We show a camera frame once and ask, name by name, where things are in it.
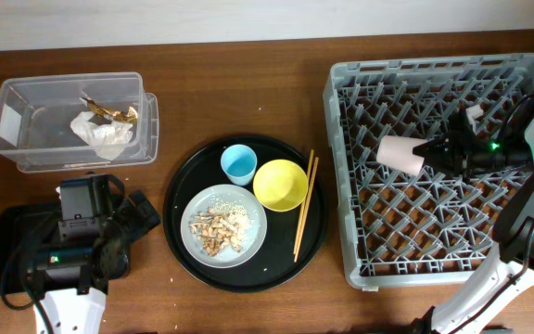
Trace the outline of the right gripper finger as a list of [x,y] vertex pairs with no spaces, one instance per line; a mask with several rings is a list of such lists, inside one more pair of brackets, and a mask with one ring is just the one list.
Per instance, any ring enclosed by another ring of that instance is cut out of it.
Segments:
[[438,173],[454,175],[453,158],[450,154],[431,153],[425,156],[424,164]]
[[450,155],[454,151],[453,142],[456,136],[455,132],[448,132],[443,137],[414,147],[412,153],[417,156]]

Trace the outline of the pink plastic cup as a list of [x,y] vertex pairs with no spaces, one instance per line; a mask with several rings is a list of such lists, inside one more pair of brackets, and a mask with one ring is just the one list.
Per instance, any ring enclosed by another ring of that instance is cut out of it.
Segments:
[[425,159],[413,154],[413,149],[425,143],[425,139],[385,135],[379,143],[376,161],[408,175],[417,176]]

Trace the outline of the white napkin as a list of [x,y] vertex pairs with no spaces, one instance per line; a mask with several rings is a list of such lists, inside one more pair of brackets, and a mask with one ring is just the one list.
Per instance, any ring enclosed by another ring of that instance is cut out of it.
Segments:
[[132,125],[124,122],[107,122],[92,111],[83,111],[70,123],[70,129],[102,159],[113,161],[124,151],[132,137]]

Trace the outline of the gold snack wrapper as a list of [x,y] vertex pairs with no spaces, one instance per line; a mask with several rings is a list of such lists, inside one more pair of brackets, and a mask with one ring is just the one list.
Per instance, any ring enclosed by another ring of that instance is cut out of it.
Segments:
[[129,107],[126,111],[104,107],[94,102],[85,92],[81,92],[80,99],[94,115],[102,119],[129,124],[135,124],[139,119],[139,113],[134,107]]

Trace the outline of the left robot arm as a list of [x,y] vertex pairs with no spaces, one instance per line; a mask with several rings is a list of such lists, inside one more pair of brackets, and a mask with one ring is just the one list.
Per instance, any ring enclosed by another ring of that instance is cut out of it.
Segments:
[[108,284],[127,276],[131,246],[160,223],[146,195],[112,195],[109,217],[70,232],[57,205],[9,208],[0,216],[0,297],[25,292],[39,333],[97,333]]

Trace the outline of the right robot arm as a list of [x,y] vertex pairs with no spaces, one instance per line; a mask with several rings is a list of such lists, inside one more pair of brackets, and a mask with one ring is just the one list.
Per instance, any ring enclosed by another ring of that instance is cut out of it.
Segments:
[[474,133],[475,112],[461,111],[443,137],[410,147],[417,167],[463,177],[530,169],[493,226],[483,263],[448,301],[413,321],[412,333],[480,333],[506,306],[534,287],[534,93],[507,113],[492,140]]

